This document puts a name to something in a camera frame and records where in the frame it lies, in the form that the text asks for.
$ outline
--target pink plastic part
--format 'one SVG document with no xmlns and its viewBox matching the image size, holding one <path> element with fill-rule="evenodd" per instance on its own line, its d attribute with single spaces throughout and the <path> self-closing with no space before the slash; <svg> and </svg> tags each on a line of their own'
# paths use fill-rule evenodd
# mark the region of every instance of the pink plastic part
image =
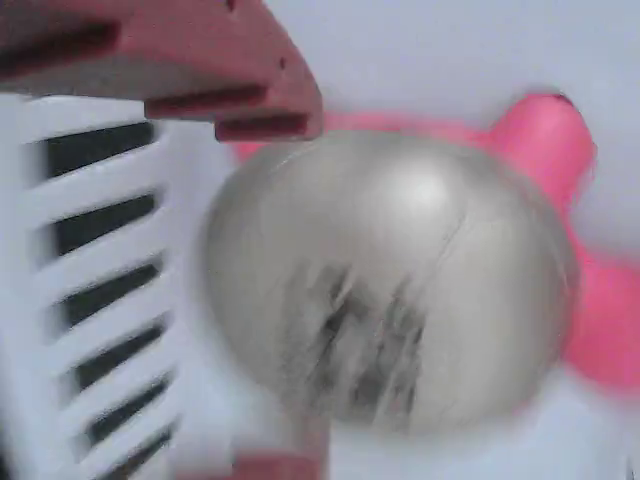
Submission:
<svg viewBox="0 0 640 480">
<path fill-rule="evenodd" d="M 321 480 L 317 462 L 285 454 L 256 454 L 238 458 L 230 475 L 185 475 L 176 480 Z"/>
<path fill-rule="evenodd" d="M 0 91 L 143 100 L 223 141 L 322 131 L 313 76 L 260 0 L 5 0 Z"/>
<path fill-rule="evenodd" d="M 568 361 L 616 393 L 640 393 L 640 266 L 587 249 L 569 223 L 569 209 L 595 146 L 580 113 L 564 97 L 529 95 L 487 131 L 386 114 L 329 116 L 329 129 L 403 130 L 439 136 L 498 154 L 547 195 L 565 223 L 581 266 Z M 260 144 L 235 145 L 240 161 Z"/>
</svg>

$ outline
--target pink plastic stand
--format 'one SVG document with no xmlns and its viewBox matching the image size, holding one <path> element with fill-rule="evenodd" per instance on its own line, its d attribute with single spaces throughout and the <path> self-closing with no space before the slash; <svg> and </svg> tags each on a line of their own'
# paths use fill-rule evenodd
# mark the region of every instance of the pink plastic stand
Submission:
<svg viewBox="0 0 640 480">
<path fill-rule="evenodd" d="M 564 97 L 529 95 L 513 105 L 488 132 L 442 122 L 386 114 L 329 116 L 329 129 L 402 130 L 440 136 L 486 149 L 527 175 L 563 219 L 582 276 L 568 361 L 586 377 L 616 393 L 640 390 L 640 266 L 587 249 L 574 234 L 569 210 L 595 146 L 580 113 Z M 239 158 L 260 144 L 235 146 Z"/>
<path fill-rule="evenodd" d="M 142 100 L 223 141 L 322 131 L 313 76 L 260 0 L 4 0 L 0 91 Z"/>
</svg>

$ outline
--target white plastic grate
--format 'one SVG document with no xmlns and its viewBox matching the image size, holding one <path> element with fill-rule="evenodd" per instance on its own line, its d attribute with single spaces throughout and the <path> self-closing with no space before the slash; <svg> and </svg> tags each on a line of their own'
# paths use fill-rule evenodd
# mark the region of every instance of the white plastic grate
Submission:
<svg viewBox="0 0 640 480">
<path fill-rule="evenodd" d="M 206 212 L 232 170 L 211 126 L 154 124 L 149 145 L 46 178 L 47 139 L 144 122 L 137 103 L 0 96 L 0 421 L 16 478 L 122 479 L 141 463 L 133 478 L 168 478 L 170 459 L 224 463 L 232 440 L 277 433 L 199 290 Z M 465 446 L 338 431 L 332 478 L 622 480 L 629 415 L 559 371 L 522 418 Z"/>
</svg>

